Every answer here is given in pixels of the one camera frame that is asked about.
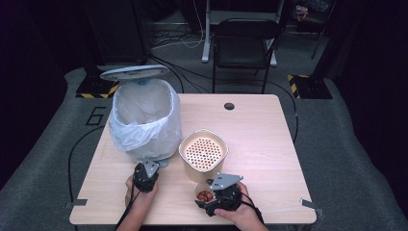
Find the black wall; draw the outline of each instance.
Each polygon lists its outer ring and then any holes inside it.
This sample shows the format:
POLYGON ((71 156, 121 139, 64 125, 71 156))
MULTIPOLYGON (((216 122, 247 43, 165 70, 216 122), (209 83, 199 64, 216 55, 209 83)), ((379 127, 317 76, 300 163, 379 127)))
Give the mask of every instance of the black wall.
POLYGON ((369 1, 335 81, 354 133, 408 217, 408 4, 369 1))
POLYGON ((51 47, 22 1, 1 1, 0 35, 3 188, 60 107, 67 85, 51 47))
POLYGON ((149 0, 80 0, 104 64, 145 64, 154 36, 149 0))

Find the hazard tape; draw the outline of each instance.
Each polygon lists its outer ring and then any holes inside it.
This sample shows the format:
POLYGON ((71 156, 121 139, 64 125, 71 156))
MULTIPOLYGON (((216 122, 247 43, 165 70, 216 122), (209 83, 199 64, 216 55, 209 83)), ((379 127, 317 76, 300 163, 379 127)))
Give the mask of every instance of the hazard tape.
POLYGON ((294 98, 300 98, 297 86, 294 83, 294 77, 309 78, 309 75, 288 75, 289 84, 291 85, 291 90, 294 98))
POLYGON ((109 92, 106 93, 77 93, 78 98, 111 98, 114 96, 117 88, 119 87, 119 81, 114 82, 109 92))

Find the human arm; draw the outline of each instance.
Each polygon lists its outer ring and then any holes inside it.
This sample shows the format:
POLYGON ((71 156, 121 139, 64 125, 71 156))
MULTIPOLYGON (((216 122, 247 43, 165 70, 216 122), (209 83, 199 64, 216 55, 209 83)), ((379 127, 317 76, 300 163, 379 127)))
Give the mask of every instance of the human arm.
MULTIPOLYGON (((127 193, 125 196, 126 205, 131 201, 132 187, 133 187, 133 175, 131 175, 126 181, 127 193)), ((132 207, 129 210, 129 213, 120 223, 119 227, 116 229, 118 231, 127 231, 127 230, 139 230, 143 224, 144 219, 146 218, 147 212, 153 203, 153 199, 158 191, 157 182, 155 183, 153 190, 151 192, 140 192, 138 188, 134 187, 134 196, 135 199, 132 207)))
MULTIPOLYGON (((241 193, 249 196, 246 185, 238 182, 237 186, 241 193)), ((251 203, 251 201, 249 201, 245 195, 242 196, 242 201, 251 203)), ((221 218, 231 220, 242 231, 268 231, 268 229, 259 220, 255 210, 247 205, 242 204, 236 211, 215 209, 214 213, 221 218)))

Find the beige container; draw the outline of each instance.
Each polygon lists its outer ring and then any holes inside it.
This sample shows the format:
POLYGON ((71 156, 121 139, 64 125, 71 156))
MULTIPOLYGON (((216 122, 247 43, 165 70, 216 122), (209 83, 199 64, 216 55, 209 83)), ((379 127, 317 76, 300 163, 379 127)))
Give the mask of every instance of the beige container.
POLYGON ((201 129, 182 141, 179 153, 187 175, 194 182, 214 179, 228 153, 227 144, 213 132, 201 129))

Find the black cable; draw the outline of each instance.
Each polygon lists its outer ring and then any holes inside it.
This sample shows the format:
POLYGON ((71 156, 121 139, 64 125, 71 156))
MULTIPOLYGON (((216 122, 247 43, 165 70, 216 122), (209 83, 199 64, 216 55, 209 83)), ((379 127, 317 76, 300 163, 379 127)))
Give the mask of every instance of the black cable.
MULTIPOLYGON (((160 61, 155 60, 155 59, 153 58, 153 56, 150 56, 150 59, 156 61, 156 62, 159 63, 159 64, 165 65, 163 62, 160 62, 160 61)), ((180 81, 181 92, 184 93, 184 85, 183 85, 183 81, 180 79, 180 76, 179 76, 172 68, 169 68, 169 70, 170 70, 171 72, 173 72, 173 74, 174 74, 174 75, 177 77, 177 79, 180 81)))
POLYGON ((98 129, 101 129, 101 128, 103 128, 103 127, 105 127, 105 126, 99 126, 99 127, 97 127, 97 128, 94 128, 94 129, 90 130, 89 132, 87 132, 84 136, 82 136, 79 140, 76 141, 76 143, 74 144, 74 146, 71 148, 71 151, 69 152, 69 157, 68 157, 68 186, 69 186, 69 199, 70 199, 70 202, 71 202, 72 204, 74 203, 74 197, 73 197, 73 195, 72 195, 72 180, 71 180, 71 159, 72 159, 72 154, 73 154, 73 152, 74 152, 74 150, 75 150, 75 147, 78 145, 78 143, 79 143, 83 138, 85 138, 85 137, 86 137, 87 135, 89 135, 90 133, 92 133, 92 132, 94 132, 94 131, 96 131, 96 130, 98 130, 98 129))
POLYGON ((189 39, 192 38, 191 32, 184 32, 181 35, 171 36, 169 30, 161 30, 157 31, 155 34, 155 39, 151 41, 152 48, 169 44, 171 41, 174 40, 182 40, 182 39, 189 39))
POLYGON ((294 117, 295 117, 295 120, 296 120, 295 131, 294 131, 294 136, 293 136, 293 143, 295 143, 296 139, 297 139, 297 132, 298 132, 298 127, 299 127, 299 118, 297 117, 297 108, 296 108, 296 104, 294 102, 294 99, 293 99, 292 95, 287 90, 282 88, 281 86, 279 86, 277 84, 274 84, 272 82, 268 82, 268 83, 273 84, 274 86, 276 86, 279 89, 281 89, 282 91, 284 91, 290 97, 290 99, 292 100, 293 110, 294 110, 294 117))
MULTIPOLYGON (((199 74, 199 73, 196 73, 196 72, 190 71, 190 70, 188 70, 188 69, 185 69, 185 68, 183 68, 183 67, 180 66, 180 65, 173 64, 173 63, 171 63, 171 62, 165 61, 165 60, 163 60, 163 59, 161 59, 161 58, 159 58, 159 57, 157 57, 157 56, 150 55, 150 57, 151 57, 154 61, 158 62, 159 64, 166 63, 166 64, 171 65, 173 68, 177 67, 177 68, 180 68, 180 69, 182 69, 182 70, 185 70, 185 71, 187 71, 187 72, 189 72, 189 73, 191 73, 191 74, 194 74, 194 75, 197 75, 197 76, 206 78, 206 79, 210 79, 210 80, 212 79, 212 78, 210 78, 210 77, 208 77, 208 76, 204 76, 204 75, 201 75, 201 74, 199 74)), ((190 84, 195 85, 193 82, 189 81, 184 75, 183 75, 183 77, 184 77, 190 84)), ((294 99, 293 99, 292 95, 291 95, 287 90, 285 90, 284 88, 282 88, 281 86, 279 86, 279 85, 277 85, 277 84, 274 84, 274 83, 272 83, 271 81, 268 81, 268 83, 269 83, 269 84, 272 84, 272 85, 278 87, 279 89, 281 89, 282 91, 284 91, 284 92, 290 97, 290 99, 292 100, 293 110, 294 110, 294 117, 295 117, 295 131, 294 131, 294 136, 293 136, 293 143, 295 143, 295 142, 296 142, 296 139, 297 139, 297 133, 298 133, 298 127, 299 127, 299 119, 298 119, 298 116, 297 116, 297 108, 296 108, 296 104, 295 104, 295 102, 294 102, 294 99)))
POLYGON ((264 223, 264 219, 262 218, 262 213, 261 213, 261 211, 255 206, 253 200, 252 200, 247 194, 242 193, 242 192, 241 192, 241 194, 244 195, 244 196, 246 196, 246 198, 248 198, 251 203, 248 203, 248 202, 243 201, 243 200, 233 199, 233 198, 230 198, 230 197, 228 197, 228 196, 221 196, 220 198, 222 198, 222 199, 227 199, 227 200, 231 200, 231 201, 233 201, 233 202, 235 202, 235 203, 244 204, 244 205, 246 205, 246 206, 249 206, 250 208, 252 208, 252 209, 255 211, 255 213, 256 213, 256 215, 257 215, 259 221, 260 221, 262 224, 265 224, 265 223, 264 223))
POLYGON ((125 220, 126 216, 129 214, 129 211, 132 209, 133 203, 135 202, 136 198, 138 198, 140 191, 136 194, 135 198, 132 200, 134 192, 135 192, 135 174, 133 174, 132 192, 130 194, 129 204, 126 206, 125 212, 123 212, 123 215, 120 218, 119 222, 117 223, 115 230, 117 230, 120 224, 125 220))
POLYGON ((189 84, 191 84, 198 92, 201 93, 201 90, 198 89, 198 88, 201 88, 202 90, 205 90, 206 92, 210 93, 208 90, 204 89, 203 87, 201 87, 201 86, 197 85, 196 83, 192 82, 191 80, 189 80, 189 79, 184 75, 184 73, 180 70, 180 69, 186 70, 185 68, 182 68, 182 67, 179 66, 179 65, 172 64, 171 62, 168 62, 168 61, 165 61, 165 60, 163 60, 163 59, 160 59, 160 58, 158 58, 158 57, 156 57, 156 56, 154 56, 154 55, 150 55, 150 58, 151 58, 152 60, 156 61, 156 62, 159 63, 159 64, 166 65, 169 69, 172 68, 172 69, 174 69, 175 71, 177 71, 177 72, 178 72, 189 84))

